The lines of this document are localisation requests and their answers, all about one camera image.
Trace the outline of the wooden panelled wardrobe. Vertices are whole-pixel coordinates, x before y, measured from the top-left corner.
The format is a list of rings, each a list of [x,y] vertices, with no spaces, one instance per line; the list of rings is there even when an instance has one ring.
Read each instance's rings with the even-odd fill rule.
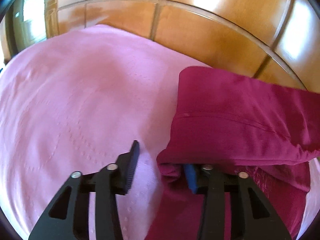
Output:
[[[60,33],[107,24],[209,66],[319,92],[309,0],[57,0]]]

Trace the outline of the magenta small garment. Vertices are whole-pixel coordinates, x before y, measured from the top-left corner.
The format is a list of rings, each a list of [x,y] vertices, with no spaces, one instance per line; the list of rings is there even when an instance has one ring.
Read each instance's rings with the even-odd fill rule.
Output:
[[[185,164],[247,172],[296,239],[319,157],[319,94],[209,67],[180,72],[170,141],[158,155],[164,191],[147,239],[195,239],[203,198]]]

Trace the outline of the carved wooden door frame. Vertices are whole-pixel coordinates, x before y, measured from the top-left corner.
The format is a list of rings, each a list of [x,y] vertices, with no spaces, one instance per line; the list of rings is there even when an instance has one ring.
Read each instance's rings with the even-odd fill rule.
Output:
[[[57,20],[57,0],[44,0],[44,21],[46,37],[52,38],[59,34]]]

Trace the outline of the pink bed sheet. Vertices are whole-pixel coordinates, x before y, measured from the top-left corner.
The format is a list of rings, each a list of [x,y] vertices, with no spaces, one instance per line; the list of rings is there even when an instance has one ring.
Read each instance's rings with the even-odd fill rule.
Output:
[[[1,73],[1,208],[22,239],[72,172],[99,171],[134,140],[140,159],[119,216],[125,239],[147,239],[164,191],[157,157],[170,141],[179,75],[188,67],[208,66],[107,25],[50,38],[8,63]],[[319,212],[318,157],[309,168],[296,239]]]

